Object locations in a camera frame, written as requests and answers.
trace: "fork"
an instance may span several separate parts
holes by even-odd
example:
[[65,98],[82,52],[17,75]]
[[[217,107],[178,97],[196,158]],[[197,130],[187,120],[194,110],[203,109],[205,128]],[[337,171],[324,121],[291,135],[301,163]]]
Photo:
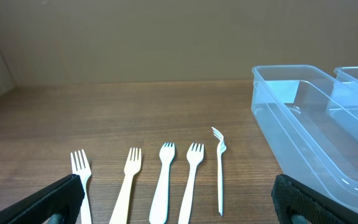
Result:
[[221,216],[223,216],[223,175],[222,175],[222,154],[226,151],[223,134],[216,128],[212,127],[215,137],[219,139],[216,154],[218,156],[218,209]]
[[124,168],[124,181],[118,195],[116,206],[112,211],[109,224],[126,224],[128,219],[129,199],[131,197],[132,180],[142,166],[142,149],[131,148]]
[[164,224],[168,215],[169,196],[169,168],[175,157],[175,144],[166,142],[160,150],[162,163],[160,178],[155,189],[152,208],[150,209],[149,222],[151,224]]
[[193,203],[194,183],[198,164],[204,158],[204,144],[192,143],[187,151],[187,161],[190,165],[189,179],[181,202],[178,224],[188,224],[190,220],[191,204]]
[[80,151],[78,151],[78,156],[77,156],[77,152],[76,151],[74,152],[75,161],[72,152],[70,153],[70,155],[71,155],[71,168],[73,169],[73,174],[77,174],[80,176],[82,187],[84,188],[84,192],[85,192],[85,196],[81,205],[81,223],[92,224],[90,203],[88,201],[88,194],[86,193],[86,183],[92,175],[91,167],[88,162],[88,159],[86,158],[84,149],[82,149],[82,156]]

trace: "ribbed black pad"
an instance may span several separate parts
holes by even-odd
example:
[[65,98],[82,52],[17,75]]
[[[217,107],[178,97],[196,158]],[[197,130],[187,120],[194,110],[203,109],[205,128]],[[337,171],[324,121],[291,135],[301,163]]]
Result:
[[272,198],[281,224],[292,224],[292,215],[311,223],[357,223],[358,214],[287,175],[278,175]]
[[84,195],[80,176],[70,174],[0,211],[0,224],[42,224],[53,214],[55,223],[75,224]]

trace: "wooden table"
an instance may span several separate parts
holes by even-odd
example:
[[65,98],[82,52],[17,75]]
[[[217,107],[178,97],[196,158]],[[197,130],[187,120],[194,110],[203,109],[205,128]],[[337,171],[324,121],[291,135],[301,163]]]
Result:
[[[276,223],[270,191],[282,173],[251,113],[251,81],[115,83],[18,88],[0,99],[0,210],[70,174],[70,152],[91,162],[93,223],[108,223],[130,147],[141,147],[129,223],[149,223],[164,142],[177,145],[168,223],[177,223],[186,152],[205,143],[191,223]],[[214,126],[224,134],[224,216],[218,213]]]

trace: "plastic fork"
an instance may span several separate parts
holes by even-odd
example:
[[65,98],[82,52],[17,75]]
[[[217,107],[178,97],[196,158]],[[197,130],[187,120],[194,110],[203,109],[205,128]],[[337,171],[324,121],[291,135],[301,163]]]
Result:
[[216,128],[212,127],[215,137],[219,139],[216,154],[218,156],[218,209],[219,214],[223,216],[223,173],[222,173],[222,154],[226,151],[223,134]]
[[82,187],[84,188],[84,192],[85,192],[85,196],[81,205],[81,223],[92,224],[90,203],[88,201],[88,194],[86,193],[86,183],[92,175],[91,167],[88,162],[88,159],[86,158],[84,149],[82,150],[82,156],[80,151],[78,151],[78,156],[77,156],[77,152],[76,151],[74,152],[75,160],[72,152],[70,153],[70,155],[71,155],[71,168],[73,169],[73,174],[77,174],[80,176]]
[[131,197],[132,180],[142,166],[142,149],[131,148],[124,168],[124,181],[118,195],[116,206],[112,211],[109,224],[126,224],[128,219],[129,200]]
[[160,150],[161,173],[158,179],[157,188],[153,198],[152,208],[150,209],[149,222],[151,224],[164,224],[168,215],[168,196],[169,196],[169,169],[175,157],[175,144],[166,142]]
[[191,204],[193,203],[194,183],[198,164],[204,159],[204,144],[191,144],[187,151],[187,161],[190,164],[189,179],[181,202],[178,224],[188,224],[190,220]]

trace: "cutlery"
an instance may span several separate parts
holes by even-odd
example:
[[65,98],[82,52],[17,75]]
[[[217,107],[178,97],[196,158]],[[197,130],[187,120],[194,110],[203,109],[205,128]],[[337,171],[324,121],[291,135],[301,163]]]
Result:
[[142,166],[142,149],[131,148],[124,168],[124,181],[118,195],[116,206],[112,211],[109,224],[126,224],[128,218],[129,199],[131,197],[132,180]]
[[169,196],[169,169],[175,157],[175,144],[166,142],[160,150],[162,163],[160,178],[155,189],[152,208],[150,210],[149,222],[151,224],[164,224],[168,215]]
[[74,152],[75,160],[72,152],[70,153],[70,155],[71,155],[71,168],[73,169],[73,174],[77,174],[80,176],[82,187],[84,188],[84,192],[85,192],[85,196],[81,205],[81,223],[92,224],[90,203],[88,201],[88,194],[86,193],[86,183],[89,177],[91,177],[92,175],[91,167],[88,162],[88,159],[86,158],[84,149],[82,150],[82,156],[80,151],[78,151],[78,156],[77,156],[77,152],[76,151]]
[[226,151],[226,145],[224,143],[223,134],[221,134],[216,128],[212,127],[215,137],[219,139],[219,144],[216,149],[218,156],[218,208],[219,213],[223,216],[223,174],[222,174],[222,153]]
[[188,224],[190,220],[191,204],[193,203],[194,183],[198,164],[204,158],[204,144],[192,143],[187,151],[187,161],[190,165],[189,179],[181,202],[178,224]]

